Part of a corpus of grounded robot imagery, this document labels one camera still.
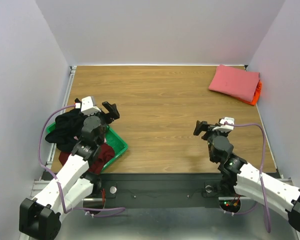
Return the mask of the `aluminium frame rail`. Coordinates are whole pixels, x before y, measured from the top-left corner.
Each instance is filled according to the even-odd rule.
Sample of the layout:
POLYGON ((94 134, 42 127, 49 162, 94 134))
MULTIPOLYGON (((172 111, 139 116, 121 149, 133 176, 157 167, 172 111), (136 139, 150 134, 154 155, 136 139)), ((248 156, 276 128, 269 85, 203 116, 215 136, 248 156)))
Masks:
MULTIPOLYGON (((68 103, 72 85, 74 82, 75 74, 77 66, 70 66, 70 74, 67 81, 67 87, 65 90, 62 107, 65 107, 68 103)), ((59 168, 62 167, 58 160, 58 156, 60 154, 60 151, 57 149, 56 144, 52 143, 49 148, 49 153, 47 158, 45 159, 45 167, 47 167, 49 170, 55 170, 56 172, 59 171, 59 168)), ((38 194, 41 190, 44 189, 44 187, 50 182, 51 179, 53 179, 53 176, 45 169, 41 168, 42 173, 39 176, 38 179, 35 179, 32 185, 32 190, 30 194, 30 199, 32 199, 36 194, 38 194)))

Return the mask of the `black t shirt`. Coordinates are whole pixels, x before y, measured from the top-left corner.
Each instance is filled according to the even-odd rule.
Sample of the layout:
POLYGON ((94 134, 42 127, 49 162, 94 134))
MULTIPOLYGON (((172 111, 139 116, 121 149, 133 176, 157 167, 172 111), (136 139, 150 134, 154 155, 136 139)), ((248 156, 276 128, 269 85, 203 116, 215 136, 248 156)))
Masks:
POLYGON ((58 115, 54 121, 54 130, 46 135, 45 140, 50 144, 56 144, 56 148, 61 152, 71 153, 82 134, 86 118, 87 116, 78 108, 58 115))

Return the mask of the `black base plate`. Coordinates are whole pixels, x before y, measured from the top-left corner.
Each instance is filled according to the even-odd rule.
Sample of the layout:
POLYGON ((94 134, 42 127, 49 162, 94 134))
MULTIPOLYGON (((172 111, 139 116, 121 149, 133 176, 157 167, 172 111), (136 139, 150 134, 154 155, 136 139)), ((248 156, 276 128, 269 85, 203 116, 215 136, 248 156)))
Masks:
POLYGON ((103 173, 101 189, 83 199, 85 208, 219 208, 233 201, 220 173, 103 173))

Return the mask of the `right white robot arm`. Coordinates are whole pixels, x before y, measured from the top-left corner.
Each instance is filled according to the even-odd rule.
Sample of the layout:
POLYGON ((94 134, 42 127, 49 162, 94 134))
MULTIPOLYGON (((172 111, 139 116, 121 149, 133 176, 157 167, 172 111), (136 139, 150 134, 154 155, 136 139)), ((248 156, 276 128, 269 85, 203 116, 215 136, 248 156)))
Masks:
POLYGON ((300 233, 300 187, 284 183, 254 167, 234 153, 228 135, 237 127, 234 118, 224 117, 218 123, 197 121, 193 134, 207 142, 209 160, 218 164, 222 174, 221 192, 245 196, 263 205, 264 225, 271 232, 270 210, 281 215, 300 233))

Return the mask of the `dark red t shirt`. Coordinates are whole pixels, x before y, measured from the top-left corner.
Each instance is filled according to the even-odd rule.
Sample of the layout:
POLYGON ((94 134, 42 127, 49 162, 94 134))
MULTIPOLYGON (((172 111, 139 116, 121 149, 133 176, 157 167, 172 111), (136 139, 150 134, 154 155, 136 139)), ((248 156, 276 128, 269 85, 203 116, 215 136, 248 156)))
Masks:
MULTIPOLYGON (((58 160, 62 166, 65 165, 69 156, 70 156, 69 152, 61 152, 59 154, 58 160)), ((102 172, 105 164, 107 164, 114 156, 115 156, 114 149, 107 143, 102 144, 101 152, 99 153, 97 159, 93 162, 91 167, 88 169, 88 171, 99 175, 102 172)))

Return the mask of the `folded coral t shirt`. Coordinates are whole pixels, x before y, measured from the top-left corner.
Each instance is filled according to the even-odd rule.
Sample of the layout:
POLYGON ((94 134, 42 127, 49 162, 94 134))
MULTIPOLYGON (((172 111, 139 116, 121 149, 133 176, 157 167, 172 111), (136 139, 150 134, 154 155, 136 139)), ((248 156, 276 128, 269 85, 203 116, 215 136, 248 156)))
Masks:
POLYGON ((208 89, 250 102, 259 81, 259 72, 245 71, 221 64, 216 68, 208 89))

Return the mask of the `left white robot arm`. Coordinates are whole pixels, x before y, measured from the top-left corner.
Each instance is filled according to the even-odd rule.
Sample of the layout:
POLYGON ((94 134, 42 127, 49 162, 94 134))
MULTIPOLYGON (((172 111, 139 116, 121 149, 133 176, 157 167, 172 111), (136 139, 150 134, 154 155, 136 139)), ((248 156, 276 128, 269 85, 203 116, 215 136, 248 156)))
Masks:
POLYGON ((33 198, 25 198, 19 207, 19 231, 36 240, 53 240, 58 235, 67 214, 76 209, 85 197, 101 194, 106 203, 106 191, 98 175, 89 171, 98 160, 110 123, 119 119, 116 104, 102 103, 99 109, 91 97, 75 104, 86 116, 81 135, 58 174, 33 198))

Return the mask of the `folded orange t shirt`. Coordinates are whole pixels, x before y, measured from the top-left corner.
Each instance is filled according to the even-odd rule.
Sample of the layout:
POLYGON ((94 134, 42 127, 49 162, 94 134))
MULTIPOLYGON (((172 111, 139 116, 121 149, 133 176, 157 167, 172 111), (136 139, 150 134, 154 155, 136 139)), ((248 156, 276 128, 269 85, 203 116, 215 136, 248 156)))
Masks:
POLYGON ((257 86, 256 86, 252 101, 243 100, 239 97, 236 97, 236 99, 243 102, 243 103, 246 103, 248 105, 255 106, 257 104, 259 98, 260 98, 261 91, 262 91, 262 82, 259 81, 257 86))

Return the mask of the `green plastic tray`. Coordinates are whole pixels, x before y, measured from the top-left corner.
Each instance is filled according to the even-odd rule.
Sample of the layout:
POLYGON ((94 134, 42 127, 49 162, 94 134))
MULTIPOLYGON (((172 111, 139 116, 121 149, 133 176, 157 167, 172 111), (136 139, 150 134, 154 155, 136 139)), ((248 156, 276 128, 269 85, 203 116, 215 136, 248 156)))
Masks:
MULTIPOLYGON (((128 150, 128 144, 110 126, 107 127, 105 140, 106 143, 113 148, 115 156, 103 166, 103 172, 128 150)), ((46 165, 50 169, 54 161, 56 149, 56 144, 52 143, 46 160, 46 165)))

